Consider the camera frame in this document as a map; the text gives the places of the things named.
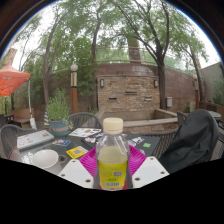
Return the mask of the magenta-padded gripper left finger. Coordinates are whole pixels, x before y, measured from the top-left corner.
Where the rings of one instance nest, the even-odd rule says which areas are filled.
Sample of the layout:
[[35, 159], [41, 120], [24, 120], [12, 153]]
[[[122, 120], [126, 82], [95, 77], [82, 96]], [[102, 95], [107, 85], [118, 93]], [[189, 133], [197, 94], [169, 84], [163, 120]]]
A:
[[67, 154], [71, 160], [58, 176], [81, 187], [92, 188], [97, 172], [95, 149], [87, 151], [82, 146], [78, 146], [68, 150]]

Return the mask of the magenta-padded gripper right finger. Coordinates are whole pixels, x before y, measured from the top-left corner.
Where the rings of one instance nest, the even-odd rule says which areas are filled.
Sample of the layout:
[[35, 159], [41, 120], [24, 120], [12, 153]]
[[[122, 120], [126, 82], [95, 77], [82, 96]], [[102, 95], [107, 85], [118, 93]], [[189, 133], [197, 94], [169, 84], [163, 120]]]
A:
[[168, 171], [154, 157], [146, 157], [133, 146], [130, 147], [129, 174], [133, 188], [140, 188], [168, 176]]

